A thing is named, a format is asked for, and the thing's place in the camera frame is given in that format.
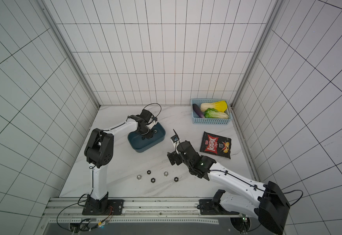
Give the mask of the dark teal storage box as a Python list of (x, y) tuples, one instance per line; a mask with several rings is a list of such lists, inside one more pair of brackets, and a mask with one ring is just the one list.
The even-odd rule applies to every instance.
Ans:
[(147, 139), (135, 132), (128, 134), (127, 139), (131, 147), (137, 152), (142, 153), (154, 147), (165, 139), (166, 131), (160, 123), (157, 123), (152, 130), (154, 131), (153, 137)]

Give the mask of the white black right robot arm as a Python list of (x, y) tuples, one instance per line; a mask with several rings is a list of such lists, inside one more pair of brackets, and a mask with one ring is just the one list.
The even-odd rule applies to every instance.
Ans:
[(270, 232), (283, 234), (291, 205), (276, 183), (236, 174), (215, 159), (199, 155), (189, 141), (172, 142), (175, 150), (167, 154), (172, 165), (185, 164), (191, 175), (226, 187), (217, 190), (212, 199), (200, 200), (197, 208), (202, 214), (253, 217)]

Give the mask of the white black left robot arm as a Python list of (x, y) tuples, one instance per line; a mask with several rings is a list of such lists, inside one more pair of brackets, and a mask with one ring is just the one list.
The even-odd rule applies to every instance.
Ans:
[(158, 119), (153, 115), (130, 115), (121, 124), (108, 129), (96, 128), (91, 132), (84, 155), (92, 171), (92, 192), (90, 197), (101, 201), (107, 195), (107, 165), (114, 155), (115, 140), (131, 132), (150, 139)]

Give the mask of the black red chips bag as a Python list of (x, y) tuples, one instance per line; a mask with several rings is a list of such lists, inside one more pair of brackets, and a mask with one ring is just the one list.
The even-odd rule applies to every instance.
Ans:
[(204, 132), (200, 152), (230, 159), (231, 139)]

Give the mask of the light blue perforated basket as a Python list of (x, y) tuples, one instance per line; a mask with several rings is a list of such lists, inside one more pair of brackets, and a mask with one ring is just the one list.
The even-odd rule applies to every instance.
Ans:
[[(222, 99), (191, 99), (191, 107), (193, 104), (197, 104), (199, 107), (202, 103), (213, 103), (220, 101)], [(226, 114), (229, 115), (229, 119), (218, 119), (218, 118), (199, 118), (197, 114), (193, 111), (192, 108), (192, 123), (193, 124), (217, 124), (217, 125), (227, 125), (231, 119), (232, 115), (230, 114), (229, 107), (225, 111)]]

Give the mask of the purple eggplant toy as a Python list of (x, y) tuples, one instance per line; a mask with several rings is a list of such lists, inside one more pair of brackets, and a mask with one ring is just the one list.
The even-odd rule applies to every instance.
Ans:
[(201, 111), (200, 107), (197, 104), (193, 104), (192, 108), (199, 118), (205, 118), (204, 113)]

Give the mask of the green lettuce toy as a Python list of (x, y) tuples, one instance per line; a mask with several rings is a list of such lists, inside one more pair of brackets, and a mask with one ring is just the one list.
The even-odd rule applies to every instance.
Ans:
[(208, 108), (204, 112), (205, 118), (229, 119), (229, 115), (225, 112), (220, 112), (214, 108)]

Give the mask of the yellow napa cabbage toy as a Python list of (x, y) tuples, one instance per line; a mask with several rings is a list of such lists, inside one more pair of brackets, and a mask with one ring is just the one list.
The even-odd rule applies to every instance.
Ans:
[(202, 103), (200, 105), (200, 110), (202, 112), (205, 112), (207, 109), (215, 109), (219, 112), (225, 112), (228, 108), (228, 105), (226, 103), (226, 101), (224, 100), (220, 100), (220, 101), (217, 101), (217, 102), (213, 102), (213, 103)]

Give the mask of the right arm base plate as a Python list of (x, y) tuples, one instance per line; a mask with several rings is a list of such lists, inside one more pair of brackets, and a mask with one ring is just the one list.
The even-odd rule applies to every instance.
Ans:
[(239, 215), (239, 212), (227, 211), (220, 205), (225, 190), (218, 190), (212, 199), (200, 199), (197, 209), (201, 215)]

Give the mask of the aluminium mounting rail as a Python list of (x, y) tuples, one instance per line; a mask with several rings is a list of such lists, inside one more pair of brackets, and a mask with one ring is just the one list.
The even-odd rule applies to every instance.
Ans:
[(43, 213), (42, 220), (50, 223), (71, 224), (80, 221), (97, 224), (106, 219), (112, 223), (206, 223), (218, 224), (221, 218), (238, 217), (241, 220), (257, 218), (254, 205), (237, 195), (223, 196), (221, 206), (225, 214), (207, 214), (201, 198), (112, 198), (114, 205), (104, 213), (83, 215), (84, 202), (77, 198), (52, 198)]

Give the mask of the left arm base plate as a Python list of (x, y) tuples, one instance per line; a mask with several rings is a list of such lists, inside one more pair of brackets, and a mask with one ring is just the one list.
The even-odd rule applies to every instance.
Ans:
[(123, 210), (124, 200), (108, 200), (102, 199), (101, 201), (95, 199), (88, 199), (82, 214), (91, 216), (103, 215), (121, 215)]

